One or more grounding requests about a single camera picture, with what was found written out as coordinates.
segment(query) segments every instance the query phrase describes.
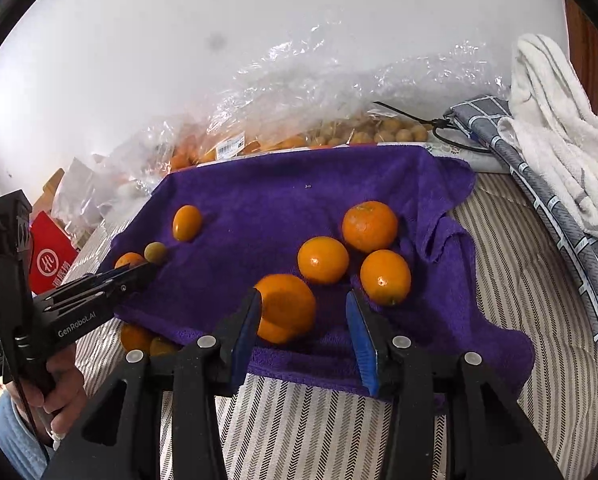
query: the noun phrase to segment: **white cloth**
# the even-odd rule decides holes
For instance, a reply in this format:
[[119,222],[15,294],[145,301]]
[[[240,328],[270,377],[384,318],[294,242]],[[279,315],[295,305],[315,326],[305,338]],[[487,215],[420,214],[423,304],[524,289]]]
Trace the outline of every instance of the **white cloth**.
[[512,118],[498,124],[502,139],[547,181],[582,230],[598,238],[598,117],[550,38],[519,38],[510,111]]

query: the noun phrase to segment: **red bag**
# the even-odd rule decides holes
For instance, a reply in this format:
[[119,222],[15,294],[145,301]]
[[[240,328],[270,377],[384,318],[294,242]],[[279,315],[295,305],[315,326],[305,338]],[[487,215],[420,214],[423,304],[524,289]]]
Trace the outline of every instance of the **red bag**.
[[65,233],[44,212],[34,219],[30,232],[34,243],[30,262],[30,290],[41,294],[61,285],[77,257],[77,251]]

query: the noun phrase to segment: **screw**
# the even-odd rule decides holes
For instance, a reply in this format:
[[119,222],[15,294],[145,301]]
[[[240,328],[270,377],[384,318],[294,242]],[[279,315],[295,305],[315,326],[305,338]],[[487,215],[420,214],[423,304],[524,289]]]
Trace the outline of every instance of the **screw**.
[[466,352],[464,360],[473,366],[478,366],[482,363],[482,357],[477,352]]
[[211,335],[202,335],[197,339],[197,346],[199,348],[212,348],[215,344],[217,344],[217,339]]
[[393,337],[393,345],[397,348],[410,348],[412,341],[410,338],[406,337],[405,335],[396,335]]
[[138,363],[143,359],[143,352],[141,350],[130,350],[125,356],[125,360],[129,363]]

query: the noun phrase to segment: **brown wood panel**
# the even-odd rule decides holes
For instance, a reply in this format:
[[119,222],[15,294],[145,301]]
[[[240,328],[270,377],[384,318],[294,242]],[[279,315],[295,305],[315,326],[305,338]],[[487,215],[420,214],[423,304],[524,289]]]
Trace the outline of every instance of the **brown wood panel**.
[[598,113],[598,30],[574,0],[566,1],[570,62],[582,82],[592,111]]

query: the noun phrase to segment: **light blue clothing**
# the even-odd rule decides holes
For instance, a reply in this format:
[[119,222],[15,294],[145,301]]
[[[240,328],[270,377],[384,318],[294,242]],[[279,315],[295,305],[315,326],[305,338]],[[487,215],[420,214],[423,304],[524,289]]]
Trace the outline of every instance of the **light blue clothing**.
[[[16,471],[26,480],[39,480],[45,470],[45,458],[34,435],[21,420],[10,394],[0,399],[0,448]],[[54,451],[45,447],[52,457]]]

